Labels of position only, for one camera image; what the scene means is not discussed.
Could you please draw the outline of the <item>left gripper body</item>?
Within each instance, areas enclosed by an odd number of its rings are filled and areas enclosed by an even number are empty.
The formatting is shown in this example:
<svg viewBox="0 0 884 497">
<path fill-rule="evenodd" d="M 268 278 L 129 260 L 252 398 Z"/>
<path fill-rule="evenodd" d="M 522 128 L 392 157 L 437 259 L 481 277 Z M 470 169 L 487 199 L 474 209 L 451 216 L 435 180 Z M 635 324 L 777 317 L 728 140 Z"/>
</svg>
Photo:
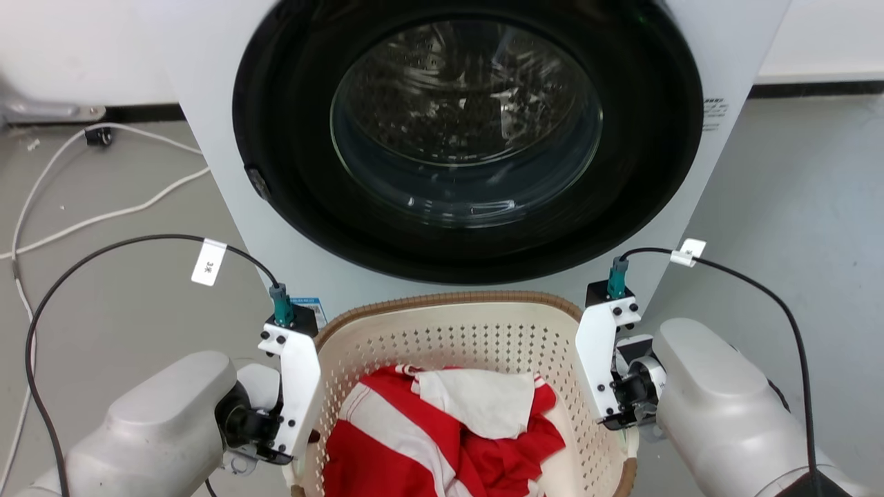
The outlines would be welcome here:
<svg viewBox="0 0 884 497">
<path fill-rule="evenodd" d="M 289 465 L 293 456 L 281 452 L 275 443 L 284 418 L 282 388 L 278 387 L 276 398 L 269 408 L 253 406 L 247 388 L 237 382 L 228 394 L 215 406 L 215 421 L 227 451 L 242 452 L 253 449 L 253 457 L 270 465 Z"/>
</svg>

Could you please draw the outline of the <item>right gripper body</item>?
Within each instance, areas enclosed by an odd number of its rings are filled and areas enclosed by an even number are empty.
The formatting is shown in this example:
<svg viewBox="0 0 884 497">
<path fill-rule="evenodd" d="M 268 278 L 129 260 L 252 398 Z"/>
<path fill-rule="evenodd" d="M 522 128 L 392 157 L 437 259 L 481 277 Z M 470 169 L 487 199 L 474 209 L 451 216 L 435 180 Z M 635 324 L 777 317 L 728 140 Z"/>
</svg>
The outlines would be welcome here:
<svg viewBox="0 0 884 497">
<path fill-rule="evenodd" d="M 653 337 L 641 334 L 618 340 L 611 373 L 608 385 L 618 408 L 603 416 L 600 424 L 611 431 L 654 424 L 666 371 L 653 352 Z"/>
</svg>

